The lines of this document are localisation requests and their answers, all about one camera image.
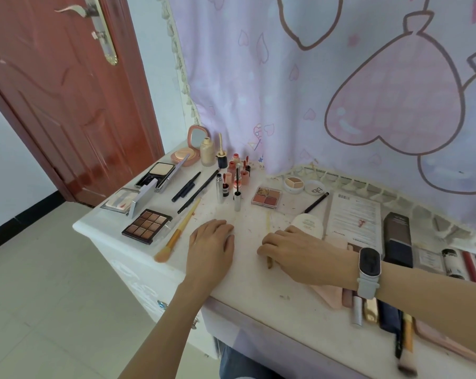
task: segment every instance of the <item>white watch strap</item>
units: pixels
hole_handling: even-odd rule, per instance
[[[357,295],[364,299],[373,299],[375,297],[376,289],[380,287],[378,281],[378,276],[371,277],[360,274],[360,277],[357,278],[357,283],[359,284]]]

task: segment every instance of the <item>mirror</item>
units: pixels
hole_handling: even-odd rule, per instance
[[[205,137],[208,137],[208,130],[202,126],[192,125],[188,133],[189,147],[199,149]]]

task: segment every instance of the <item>fitness tracker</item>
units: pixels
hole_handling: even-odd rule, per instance
[[[359,284],[357,295],[364,299],[373,299],[380,287],[380,253],[374,248],[365,247],[359,252]]]

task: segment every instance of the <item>door frame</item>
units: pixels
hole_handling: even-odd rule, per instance
[[[159,126],[150,97],[150,89],[148,88],[129,5],[127,4],[127,0],[99,1],[113,39],[115,50],[117,51],[119,63],[124,67],[126,72],[129,88],[131,89],[135,107],[140,117],[141,126],[146,133],[150,151],[154,159],[159,159],[165,152],[160,138]],[[17,117],[1,92],[0,112],[26,145],[36,161],[38,161],[41,168],[47,173],[50,180],[66,201],[77,202],[76,198],[45,156],[45,153],[31,137],[23,122],[20,120],[20,117]]]

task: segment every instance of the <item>finger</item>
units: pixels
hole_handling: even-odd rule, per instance
[[[278,246],[279,242],[283,238],[284,237],[282,235],[274,234],[271,232],[269,234],[266,234],[266,236],[263,238],[263,245],[269,243],[270,245]]]
[[[262,256],[267,256],[267,257],[272,257],[273,259],[276,259],[276,256],[278,255],[278,247],[274,245],[270,245],[269,243],[260,246],[257,249],[257,254],[262,255]]]
[[[226,223],[224,225],[221,225],[219,226],[216,230],[215,230],[215,235],[218,239],[221,239],[222,242],[227,238],[227,236],[229,235],[229,233],[231,231],[233,231],[234,229],[234,226],[229,224],[229,223]]]
[[[216,219],[210,219],[208,222],[203,223],[200,227],[197,228],[197,239],[201,238],[208,225],[214,221],[216,221]]]
[[[192,234],[190,235],[190,238],[189,238],[189,246],[193,245],[194,242],[196,242],[196,238],[197,238],[197,230],[199,228],[195,229]]]
[[[224,254],[226,259],[230,259],[232,261],[234,255],[234,235],[229,235],[226,239],[226,243],[224,245]]]
[[[289,236],[289,235],[291,235],[292,233],[287,232],[287,231],[283,231],[283,230],[276,230],[276,231],[275,231],[275,234],[281,235],[281,236]]]
[[[290,233],[300,233],[300,232],[303,232],[303,230],[299,230],[297,227],[295,226],[289,226],[287,229],[285,229],[286,232],[290,232]]]
[[[209,223],[206,229],[204,229],[204,235],[212,235],[218,227],[226,224],[226,222],[227,221],[225,219],[219,219]]]

